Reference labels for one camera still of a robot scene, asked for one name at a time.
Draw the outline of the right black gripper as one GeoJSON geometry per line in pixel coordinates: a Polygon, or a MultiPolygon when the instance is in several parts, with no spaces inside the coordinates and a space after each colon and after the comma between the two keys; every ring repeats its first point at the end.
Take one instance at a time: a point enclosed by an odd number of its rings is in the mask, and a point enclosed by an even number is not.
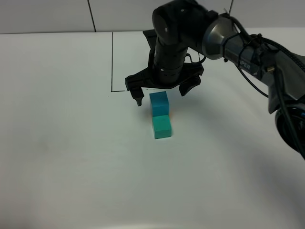
{"type": "Polygon", "coordinates": [[[181,44],[155,44],[149,55],[148,67],[125,78],[125,85],[138,106],[142,105],[143,88],[172,89],[179,86],[181,96],[199,86],[203,66],[199,62],[185,63],[188,48],[181,44]]]}

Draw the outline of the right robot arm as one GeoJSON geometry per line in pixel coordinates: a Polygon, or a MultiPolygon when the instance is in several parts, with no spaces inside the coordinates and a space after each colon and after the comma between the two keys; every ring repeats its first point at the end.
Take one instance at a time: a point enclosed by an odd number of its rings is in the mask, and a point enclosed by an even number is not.
{"type": "Polygon", "coordinates": [[[153,29],[144,31],[150,46],[144,70],[126,77],[138,105],[143,88],[172,89],[181,95],[201,83],[202,61],[186,63],[193,49],[211,60],[232,62],[246,77],[268,87],[268,111],[275,114],[281,138],[305,153],[305,59],[260,34],[248,34],[228,13],[207,10],[194,0],[173,0],[153,11],[153,29]]]}

